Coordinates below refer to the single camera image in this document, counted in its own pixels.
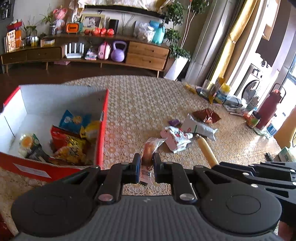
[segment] purple kettlebell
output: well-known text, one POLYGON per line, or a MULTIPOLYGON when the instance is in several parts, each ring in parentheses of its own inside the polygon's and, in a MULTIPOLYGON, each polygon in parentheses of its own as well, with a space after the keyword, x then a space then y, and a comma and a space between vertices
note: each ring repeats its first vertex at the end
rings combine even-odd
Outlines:
POLYGON ((111 59, 115 62, 122 62, 124 60, 124 51, 126 50, 127 44, 123 41, 114 41, 113 42, 113 51, 111 53, 111 59), (116 44, 123 44, 124 49, 117 49, 116 44))

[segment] pink doll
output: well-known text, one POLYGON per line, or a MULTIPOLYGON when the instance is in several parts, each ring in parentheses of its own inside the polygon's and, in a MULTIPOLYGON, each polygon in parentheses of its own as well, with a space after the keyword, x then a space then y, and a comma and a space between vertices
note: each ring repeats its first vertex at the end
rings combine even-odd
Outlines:
POLYGON ((67 8, 63 8, 62 5, 59 7, 59 9, 55 9, 53 11, 54 17, 56 18, 55 25, 57 26, 58 34, 62 32, 62 28, 65 26, 65 21, 63 18, 66 16, 67 12, 67 8))

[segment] drawer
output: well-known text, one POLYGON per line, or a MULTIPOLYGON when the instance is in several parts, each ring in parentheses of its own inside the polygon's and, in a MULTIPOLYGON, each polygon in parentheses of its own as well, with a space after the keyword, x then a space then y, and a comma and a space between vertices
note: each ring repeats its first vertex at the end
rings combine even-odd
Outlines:
POLYGON ((145 69, 162 70, 165 66, 165 59, 128 53, 126 57, 126 63, 145 69))
POLYGON ((11 64, 11 63, 18 63, 24 62, 27 60, 26 51, 16 51, 12 53, 6 53, 1 55, 2 64, 11 64))
POLYGON ((137 53, 146 56, 166 59, 169 50, 155 45, 130 42, 128 53, 137 53))
POLYGON ((59 58, 62 58, 62 50, 59 47, 27 50, 28 61, 59 59, 59 58))

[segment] red thermos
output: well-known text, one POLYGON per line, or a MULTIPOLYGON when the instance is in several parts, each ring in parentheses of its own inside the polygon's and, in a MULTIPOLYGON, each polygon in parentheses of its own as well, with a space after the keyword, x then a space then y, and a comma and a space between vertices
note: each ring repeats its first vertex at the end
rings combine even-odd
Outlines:
POLYGON ((263 130, 263 128, 267 125, 267 123, 270 121, 270 119, 276 112, 277 105, 282 102, 283 98, 286 95, 285 89, 284 89, 285 94, 283 97, 281 97, 281 92, 278 89, 273 90, 276 85, 279 85, 284 89, 284 87, 278 83, 275 83, 272 86, 269 96, 266 98, 265 101, 263 101, 262 105, 257 111, 257 113, 261 116, 259 123, 256 125, 256 127, 259 130, 263 130))

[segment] pink bag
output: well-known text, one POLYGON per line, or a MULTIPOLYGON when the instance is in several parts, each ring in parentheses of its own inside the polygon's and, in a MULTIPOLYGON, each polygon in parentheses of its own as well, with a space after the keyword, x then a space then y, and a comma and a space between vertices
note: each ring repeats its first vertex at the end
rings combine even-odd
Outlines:
POLYGON ((99 59, 108 59, 111 51, 111 46, 107 43, 104 42, 99 46, 98 50, 98 58, 99 59))

